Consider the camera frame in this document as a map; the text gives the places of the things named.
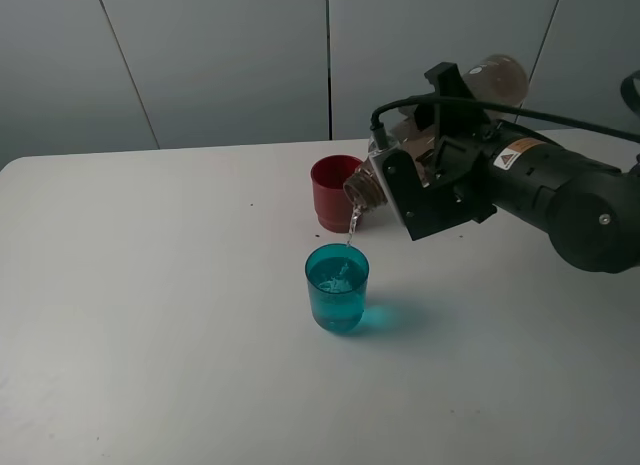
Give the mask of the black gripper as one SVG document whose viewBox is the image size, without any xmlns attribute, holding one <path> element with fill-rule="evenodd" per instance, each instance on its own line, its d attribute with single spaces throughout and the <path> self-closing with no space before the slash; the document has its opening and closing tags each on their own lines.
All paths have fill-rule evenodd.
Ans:
<svg viewBox="0 0 640 465">
<path fill-rule="evenodd" d="M 434 149 L 425 221 L 428 225 L 481 223 L 496 212 L 487 191 L 486 168 L 498 127 L 483 109 L 472 106 L 476 98 L 456 64 L 441 62 L 425 78 L 433 90 L 414 95 L 419 101 L 412 112 L 417 128 L 413 142 L 419 150 Z"/>
</svg>

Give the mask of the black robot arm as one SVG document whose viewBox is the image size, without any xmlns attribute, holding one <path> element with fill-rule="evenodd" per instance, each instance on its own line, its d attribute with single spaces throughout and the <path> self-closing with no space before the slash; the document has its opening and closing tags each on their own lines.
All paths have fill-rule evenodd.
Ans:
<svg viewBox="0 0 640 465">
<path fill-rule="evenodd" d="M 502 209 L 545 232 L 555 251 L 589 272 L 639 264 L 639 170 L 628 172 L 487 112 L 440 105 L 430 182 L 405 223 L 418 240 Z"/>
</svg>

